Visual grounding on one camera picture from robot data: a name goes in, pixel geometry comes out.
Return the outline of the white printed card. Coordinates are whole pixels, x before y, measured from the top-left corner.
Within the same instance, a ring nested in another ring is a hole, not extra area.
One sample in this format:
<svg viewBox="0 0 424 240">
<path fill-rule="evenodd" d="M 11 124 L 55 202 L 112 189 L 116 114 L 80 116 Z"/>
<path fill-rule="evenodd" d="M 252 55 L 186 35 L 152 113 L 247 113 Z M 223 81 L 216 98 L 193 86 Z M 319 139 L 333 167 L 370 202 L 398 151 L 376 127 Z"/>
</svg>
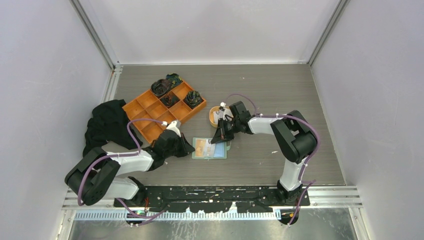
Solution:
<svg viewBox="0 0 424 240">
<path fill-rule="evenodd" d="M 216 144 L 211 139 L 207 139 L 204 147 L 204 157 L 213 158 L 215 155 Z"/>
</svg>

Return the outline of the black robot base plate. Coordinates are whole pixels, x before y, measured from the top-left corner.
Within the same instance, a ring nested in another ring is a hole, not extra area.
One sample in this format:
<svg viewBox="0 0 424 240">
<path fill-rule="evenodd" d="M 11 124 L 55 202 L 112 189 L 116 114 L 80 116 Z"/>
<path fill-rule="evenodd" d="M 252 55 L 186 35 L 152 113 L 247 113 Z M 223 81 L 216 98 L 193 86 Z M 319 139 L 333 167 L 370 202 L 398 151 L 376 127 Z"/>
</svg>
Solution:
<svg viewBox="0 0 424 240">
<path fill-rule="evenodd" d="M 152 212 L 226 213 L 235 205 L 238 213 L 268 213 L 274 207 L 309 206 L 306 193 L 284 199 L 276 186 L 144 186 L 133 199 L 124 199 L 130 209 Z"/>
</svg>

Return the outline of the green card holder wallet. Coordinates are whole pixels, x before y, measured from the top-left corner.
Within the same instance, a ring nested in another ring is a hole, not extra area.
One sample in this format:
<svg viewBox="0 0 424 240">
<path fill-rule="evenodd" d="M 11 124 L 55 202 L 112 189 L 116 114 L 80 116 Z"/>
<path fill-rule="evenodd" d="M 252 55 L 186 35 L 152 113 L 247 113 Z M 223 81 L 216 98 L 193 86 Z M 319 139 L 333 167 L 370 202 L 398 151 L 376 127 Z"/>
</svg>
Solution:
<svg viewBox="0 0 424 240">
<path fill-rule="evenodd" d="M 227 159 L 231 142 L 211 143 L 211 141 L 211 138 L 194 137 L 192 139 L 194 152 L 191 154 L 191 158 L 197 160 Z"/>
</svg>

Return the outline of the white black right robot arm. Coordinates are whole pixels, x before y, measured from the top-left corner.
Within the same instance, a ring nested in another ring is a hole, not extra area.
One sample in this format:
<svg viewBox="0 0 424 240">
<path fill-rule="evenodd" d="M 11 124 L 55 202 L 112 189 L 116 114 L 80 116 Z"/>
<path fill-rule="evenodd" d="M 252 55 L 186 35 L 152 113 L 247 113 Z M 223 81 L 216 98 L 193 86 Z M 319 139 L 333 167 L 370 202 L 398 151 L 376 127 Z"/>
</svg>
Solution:
<svg viewBox="0 0 424 240">
<path fill-rule="evenodd" d="M 276 184 L 276 194 L 283 205 L 291 205 L 302 190 L 302 177 L 309 159 L 320 146 L 320 138 L 302 114 L 293 110 L 288 114 L 265 116 L 251 114 L 242 101 L 220 103 L 217 130 L 211 143 L 230 142 L 236 133 L 267 134 L 275 137 L 285 158 L 284 169 Z"/>
</svg>

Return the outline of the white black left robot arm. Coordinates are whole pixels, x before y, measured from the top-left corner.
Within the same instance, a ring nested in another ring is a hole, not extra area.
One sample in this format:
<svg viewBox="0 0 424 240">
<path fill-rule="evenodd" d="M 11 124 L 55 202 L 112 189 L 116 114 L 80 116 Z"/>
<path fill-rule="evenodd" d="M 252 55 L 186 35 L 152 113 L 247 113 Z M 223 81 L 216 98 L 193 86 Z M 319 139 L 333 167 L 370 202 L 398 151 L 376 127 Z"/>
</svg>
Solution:
<svg viewBox="0 0 424 240">
<path fill-rule="evenodd" d="M 165 129 L 151 145 L 139 151 L 113 153 L 95 147 L 65 176 L 65 184 L 77 195 L 78 205 L 91 206 L 103 198 L 127 200 L 141 206 L 146 200 L 143 185 L 134 177 L 120 178 L 131 172 L 151 172 L 167 158 L 185 157 L 195 148 L 183 133 Z"/>
</svg>

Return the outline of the silver Chlitina card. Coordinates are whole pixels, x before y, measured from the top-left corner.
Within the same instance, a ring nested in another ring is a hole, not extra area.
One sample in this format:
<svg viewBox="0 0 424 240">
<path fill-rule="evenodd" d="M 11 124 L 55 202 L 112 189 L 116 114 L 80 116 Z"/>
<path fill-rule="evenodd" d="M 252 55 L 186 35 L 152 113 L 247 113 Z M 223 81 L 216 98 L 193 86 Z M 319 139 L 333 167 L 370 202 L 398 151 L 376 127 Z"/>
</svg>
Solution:
<svg viewBox="0 0 424 240">
<path fill-rule="evenodd" d="M 222 118 L 222 115 L 223 115 L 223 112 L 222 112 L 222 111 L 220 111 L 220 110 L 214 111 L 214 112 L 212 113 L 213 121 L 214 121 L 214 123 L 215 123 L 215 124 L 218 124 L 219 119 L 221 119 L 221 118 Z"/>
</svg>

